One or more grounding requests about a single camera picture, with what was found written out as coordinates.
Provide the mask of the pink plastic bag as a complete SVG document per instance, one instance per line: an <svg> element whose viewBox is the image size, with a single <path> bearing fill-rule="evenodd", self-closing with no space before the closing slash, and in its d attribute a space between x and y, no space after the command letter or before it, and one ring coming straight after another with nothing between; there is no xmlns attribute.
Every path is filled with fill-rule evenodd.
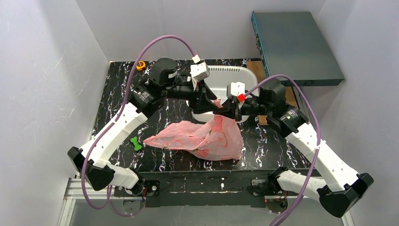
<svg viewBox="0 0 399 226"><path fill-rule="evenodd" d="M208 161L240 160L243 137L234 119L214 115L205 124L172 123L144 144L168 150L184 150Z"/></svg>

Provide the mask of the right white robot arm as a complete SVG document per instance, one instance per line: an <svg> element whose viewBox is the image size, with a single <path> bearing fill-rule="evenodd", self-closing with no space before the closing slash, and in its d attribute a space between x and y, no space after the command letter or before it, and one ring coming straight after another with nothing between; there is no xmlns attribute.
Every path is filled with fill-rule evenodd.
<svg viewBox="0 0 399 226"><path fill-rule="evenodd" d="M297 107L287 103L286 88L279 79L267 78L254 90L258 95L246 90L241 82L229 84L227 100L218 113L234 120L244 115L265 115L268 125L296 147L321 178L279 167L268 175L265 182L250 186L250 191L256 195L295 192L298 195L295 206L306 196L318 201L332 216L343 217L364 196L373 184L373 178L347 165L321 139L317 121L309 121Z"/></svg>

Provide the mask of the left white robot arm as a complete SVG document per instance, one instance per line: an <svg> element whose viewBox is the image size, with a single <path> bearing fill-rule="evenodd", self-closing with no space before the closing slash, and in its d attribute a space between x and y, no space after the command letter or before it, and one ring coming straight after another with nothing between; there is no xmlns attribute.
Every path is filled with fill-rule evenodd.
<svg viewBox="0 0 399 226"><path fill-rule="evenodd" d="M86 144L70 148L67 155L75 169L95 191L107 186L134 188L142 178L133 169L112 165L109 158L137 127L163 107L166 98L188 101L195 113L215 111L216 96L204 81L209 76L204 61L191 65L188 73L179 71L173 59L156 61L106 126Z"/></svg>

